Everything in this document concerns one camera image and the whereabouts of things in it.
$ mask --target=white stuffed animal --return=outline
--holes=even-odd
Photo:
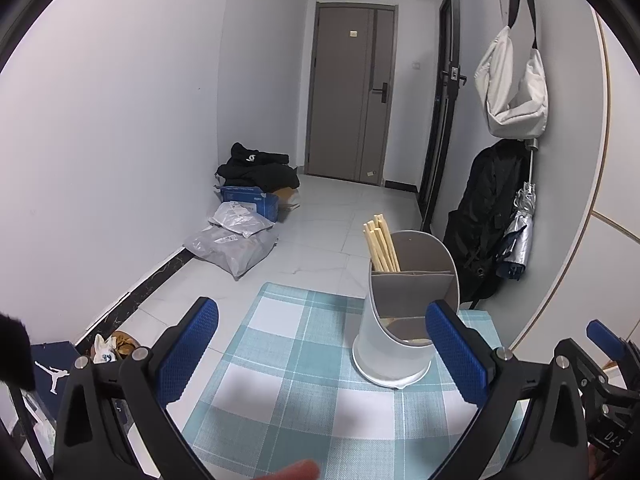
[[[94,349],[94,364],[110,363],[116,360],[116,338],[113,336],[105,341],[100,334],[96,334]]]

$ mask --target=chopsticks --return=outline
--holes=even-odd
[[[364,224],[365,239],[369,247],[373,269],[381,272],[400,272],[396,248],[391,239],[389,226],[382,215]]]

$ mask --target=black door handle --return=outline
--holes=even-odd
[[[389,83],[382,83],[382,88],[372,88],[372,92],[380,92],[382,94],[382,104],[386,104],[386,99],[389,94]]]

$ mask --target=blue gripper pad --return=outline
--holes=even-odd
[[[587,325],[587,337],[612,361],[620,361],[625,356],[625,344],[599,320]]]
[[[427,333],[462,398],[478,407],[484,405],[494,370],[488,370],[481,362],[486,359],[479,358],[470,346],[473,341],[468,341],[466,336],[475,331],[468,329],[442,300],[434,301],[427,307],[425,322]],[[486,357],[489,357],[491,349],[477,332],[476,335],[484,343],[479,350],[487,351]]]
[[[160,406],[165,407],[169,402],[180,399],[217,328],[216,302],[200,298],[178,326],[167,329],[165,333],[173,329],[180,332],[155,373],[156,399]]]

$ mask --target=door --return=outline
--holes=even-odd
[[[396,11],[344,5],[318,4],[306,172],[380,184]]]
[[[438,77],[433,104],[431,134],[418,194],[422,230],[431,231],[431,219],[442,182],[456,98],[466,77],[460,75],[460,0],[443,0],[440,6]]]

